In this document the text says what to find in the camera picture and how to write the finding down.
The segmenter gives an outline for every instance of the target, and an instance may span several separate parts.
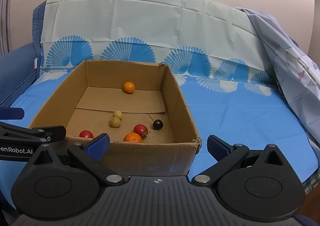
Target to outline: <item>silver pin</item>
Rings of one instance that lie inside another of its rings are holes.
[[[195,177],[195,181],[198,183],[207,183],[210,181],[210,177],[205,174],[200,174]]]
[[[107,181],[110,183],[118,183],[122,180],[122,176],[118,174],[111,174],[107,176]]]

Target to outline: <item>small round fruit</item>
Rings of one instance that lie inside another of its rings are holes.
[[[148,128],[142,124],[135,125],[133,131],[141,136],[142,139],[145,139],[148,135]]]
[[[110,119],[110,127],[112,128],[118,128],[121,125],[121,120],[117,117],[112,117]]]
[[[93,134],[89,130],[83,130],[79,134],[80,138],[92,139],[94,138]]]
[[[134,142],[134,143],[142,143],[142,138],[137,133],[129,133],[124,139],[124,142]]]
[[[163,123],[160,119],[156,119],[153,124],[152,124],[152,127],[154,130],[160,130],[163,128]]]
[[[135,85],[132,83],[132,82],[126,82],[124,85],[123,85],[123,89],[126,93],[133,93],[134,90],[135,90]]]
[[[122,112],[120,110],[116,110],[112,116],[122,120]]]

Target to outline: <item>wooden floor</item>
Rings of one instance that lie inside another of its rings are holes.
[[[298,214],[307,216],[320,225],[320,184],[306,195]]]

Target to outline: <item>tangerine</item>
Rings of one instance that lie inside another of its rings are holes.
[[[129,133],[124,139],[124,142],[134,142],[134,143],[142,143],[142,138],[137,133]]]
[[[135,85],[132,83],[132,82],[126,82],[124,85],[123,85],[123,89],[126,93],[133,93],[134,90],[135,90]]]

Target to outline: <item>grey curtain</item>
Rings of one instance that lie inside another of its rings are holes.
[[[10,0],[0,0],[0,56],[11,51]]]

